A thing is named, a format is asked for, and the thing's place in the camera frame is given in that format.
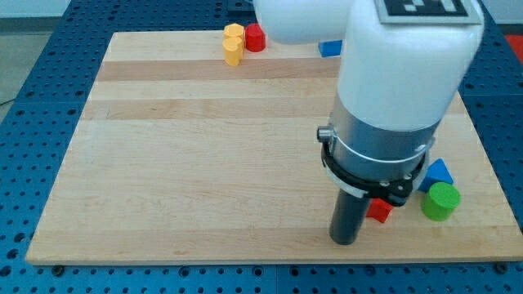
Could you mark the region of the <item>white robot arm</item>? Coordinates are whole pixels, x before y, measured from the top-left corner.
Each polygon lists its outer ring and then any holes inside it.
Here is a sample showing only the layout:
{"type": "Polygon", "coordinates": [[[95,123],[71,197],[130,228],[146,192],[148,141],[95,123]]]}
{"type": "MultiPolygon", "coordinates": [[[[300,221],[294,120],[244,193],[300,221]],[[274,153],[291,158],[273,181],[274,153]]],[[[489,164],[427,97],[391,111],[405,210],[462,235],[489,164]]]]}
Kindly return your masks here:
{"type": "Polygon", "coordinates": [[[273,41],[341,41],[331,151],[347,172],[397,180],[430,149],[481,42],[476,1],[257,0],[273,41]]]}

